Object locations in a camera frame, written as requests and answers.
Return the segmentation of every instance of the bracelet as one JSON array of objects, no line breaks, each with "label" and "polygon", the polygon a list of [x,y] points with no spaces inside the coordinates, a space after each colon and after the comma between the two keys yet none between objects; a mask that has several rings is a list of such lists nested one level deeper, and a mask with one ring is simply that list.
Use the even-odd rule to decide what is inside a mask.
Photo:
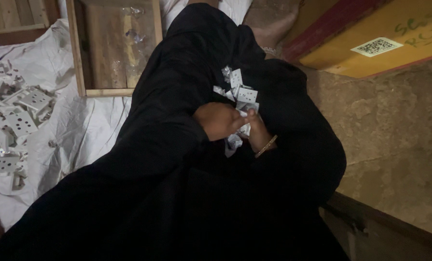
[{"label": "bracelet", "polygon": [[256,153],[256,155],[254,156],[254,158],[258,158],[259,156],[261,156],[261,154],[263,154],[274,143],[274,141],[276,139],[277,139],[277,135],[274,135],[274,137],[271,139],[271,141],[269,141],[267,143],[267,145],[265,145],[262,150],[260,150],[258,153]]},{"label": "bracelet", "polygon": [[277,50],[272,49],[270,47],[262,47],[262,46],[260,46],[260,47],[261,47],[261,49],[263,49],[263,51],[265,53],[269,53],[269,54],[272,54],[273,56],[277,56]]}]

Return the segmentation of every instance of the gold bangle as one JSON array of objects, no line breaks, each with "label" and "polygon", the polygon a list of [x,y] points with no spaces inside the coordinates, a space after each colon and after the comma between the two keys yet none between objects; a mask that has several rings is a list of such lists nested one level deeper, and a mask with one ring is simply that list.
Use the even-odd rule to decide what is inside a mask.
[{"label": "gold bangle", "polygon": [[274,143],[274,141],[276,139],[277,139],[277,135],[274,135],[274,137],[272,137],[271,141],[269,141],[267,143],[267,145],[265,145],[262,150],[260,150],[258,153],[256,153],[256,155],[254,156],[254,158],[258,158],[259,156],[261,156],[261,154],[263,154],[267,149],[269,149],[269,147]]}]

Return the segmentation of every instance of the wooden crate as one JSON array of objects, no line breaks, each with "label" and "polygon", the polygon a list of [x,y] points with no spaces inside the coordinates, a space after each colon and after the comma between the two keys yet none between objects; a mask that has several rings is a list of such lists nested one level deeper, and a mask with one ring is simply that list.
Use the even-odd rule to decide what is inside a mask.
[{"label": "wooden crate", "polygon": [[[131,96],[163,39],[159,0],[67,0],[80,96]],[[135,15],[131,7],[144,12]],[[133,33],[144,36],[136,43]]]},{"label": "wooden crate", "polygon": [[59,17],[57,0],[0,0],[0,46],[33,42]]}]

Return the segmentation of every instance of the white fabric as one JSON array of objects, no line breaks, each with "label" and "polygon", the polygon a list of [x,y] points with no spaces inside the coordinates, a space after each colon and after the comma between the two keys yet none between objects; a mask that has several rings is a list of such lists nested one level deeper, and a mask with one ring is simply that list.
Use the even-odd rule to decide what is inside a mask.
[{"label": "white fabric", "polygon": [[[160,0],[164,30],[187,1]],[[66,10],[63,2],[60,1],[61,9]],[[220,9],[239,25],[251,2],[224,0]],[[6,231],[65,175],[110,151],[129,113],[132,99],[78,97],[67,19],[58,20],[33,43],[1,46],[2,56],[19,70],[29,85],[40,85],[57,94],[50,120],[28,137],[25,186],[9,196],[0,193],[0,220]],[[1,187],[8,186],[8,180],[0,177],[0,191]]]}]

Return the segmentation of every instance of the woman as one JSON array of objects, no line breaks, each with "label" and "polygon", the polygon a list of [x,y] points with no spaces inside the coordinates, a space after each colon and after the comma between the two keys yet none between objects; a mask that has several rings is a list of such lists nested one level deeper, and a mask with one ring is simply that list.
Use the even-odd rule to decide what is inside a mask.
[{"label": "woman", "polygon": [[[318,215],[344,173],[343,148],[305,74],[263,51],[297,10],[251,29],[217,3],[189,1],[151,56],[113,149],[39,198],[0,240],[0,260],[346,259]],[[229,88],[227,65],[259,92],[263,121],[214,97],[213,86]],[[226,158],[222,139],[247,122],[249,142]]]}]

